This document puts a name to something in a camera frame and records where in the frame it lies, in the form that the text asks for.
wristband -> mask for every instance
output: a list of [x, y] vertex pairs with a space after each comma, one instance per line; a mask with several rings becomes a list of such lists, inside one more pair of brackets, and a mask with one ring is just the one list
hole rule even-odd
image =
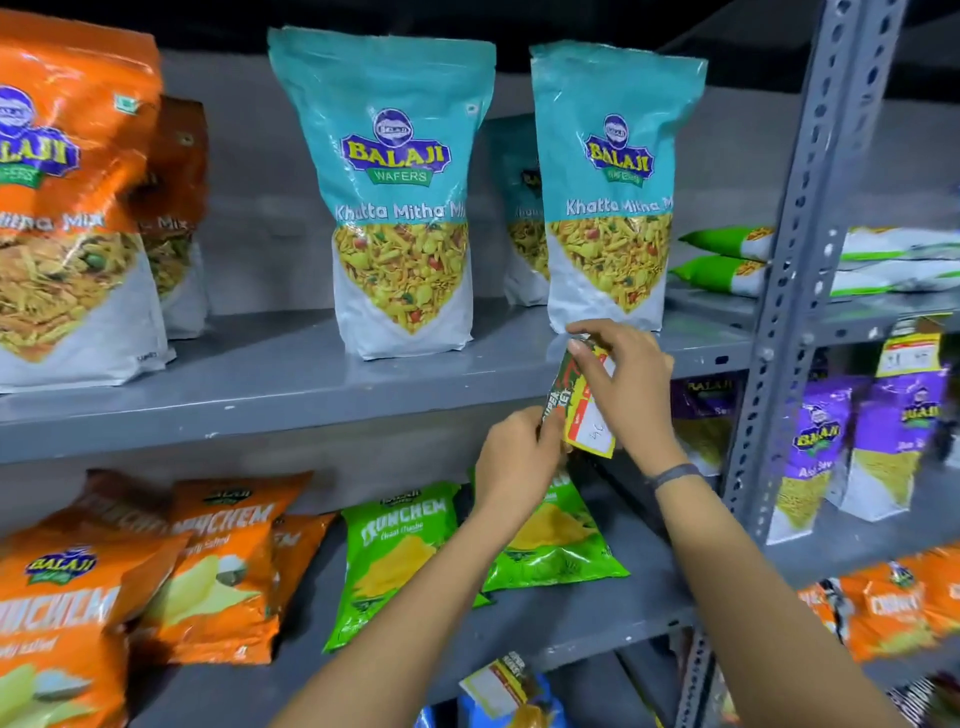
[[653, 490], [657, 490], [661, 485], [669, 483], [671, 480], [676, 480], [678, 477], [684, 477], [686, 475], [699, 475], [700, 471], [697, 470], [697, 466], [693, 463], [683, 463], [682, 465], [675, 466], [669, 470], [665, 470], [657, 477], [650, 478], [650, 485], [653, 487]]

human hand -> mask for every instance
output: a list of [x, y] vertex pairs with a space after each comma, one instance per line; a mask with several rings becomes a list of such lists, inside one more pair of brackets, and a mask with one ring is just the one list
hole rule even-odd
[[604, 420], [640, 470], [654, 477], [685, 463], [670, 418], [673, 357], [660, 351], [654, 335], [610, 319], [577, 321], [566, 330], [590, 334], [616, 362], [611, 377], [586, 344], [567, 344]]
[[472, 515], [496, 524], [504, 543], [537, 510], [560, 465], [563, 410], [551, 412], [541, 425], [542, 416], [543, 408], [534, 405], [491, 427], [477, 460]]

forearm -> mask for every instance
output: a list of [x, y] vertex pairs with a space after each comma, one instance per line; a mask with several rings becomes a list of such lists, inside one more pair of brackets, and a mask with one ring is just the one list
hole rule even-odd
[[745, 726], [902, 726], [703, 478], [668, 483], [657, 500]]
[[470, 516], [272, 728], [410, 728], [447, 641], [509, 538], [502, 523]]

green snack packet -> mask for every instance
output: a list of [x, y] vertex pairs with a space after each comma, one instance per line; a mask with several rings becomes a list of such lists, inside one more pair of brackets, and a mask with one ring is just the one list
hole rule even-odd
[[497, 554], [483, 591], [576, 584], [609, 576], [630, 572], [613, 558], [570, 476], [559, 471], [543, 503]]
[[[347, 644], [457, 530], [453, 497], [439, 482], [421, 491], [345, 508], [347, 578], [325, 652]], [[474, 607], [490, 604], [477, 595]]]
[[733, 225], [728, 228], [688, 232], [686, 235], [681, 235], [680, 239], [684, 243], [711, 253], [766, 262], [773, 257], [775, 232], [774, 228], [747, 228]]

orange crunchem packet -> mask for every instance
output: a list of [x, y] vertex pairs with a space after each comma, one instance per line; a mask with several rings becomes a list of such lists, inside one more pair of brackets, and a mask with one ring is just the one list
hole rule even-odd
[[127, 725], [124, 622], [170, 574], [186, 536], [13, 534], [0, 559], [0, 725]]
[[908, 556], [840, 578], [853, 607], [847, 647], [855, 661], [891, 657], [936, 643], [926, 617], [923, 574], [923, 556]]
[[270, 663], [279, 628], [272, 525], [312, 476], [174, 485], [170, 530], [190, 542], [132, 634], [138, 663]]
[[89, 470], [84, 491], [77, 499], [38, 525], [60, 532], [95, 525], [131, 536], [162, 536], [168, 529], [166, 507], [163, 496], [128, 475]]
[[274, 564], [279, 575], [275, 605], [281, 619], [336, 517], [336, 513], [321, 516], [291, 514], [274, 522]]
[[926, 617], [937, 637], [960, 631], [960, 542], [924, 553]]
[[151, 36], [0, 10], [0, 394], [121, 384], [169, 358], [124, 204], [159, 66]]

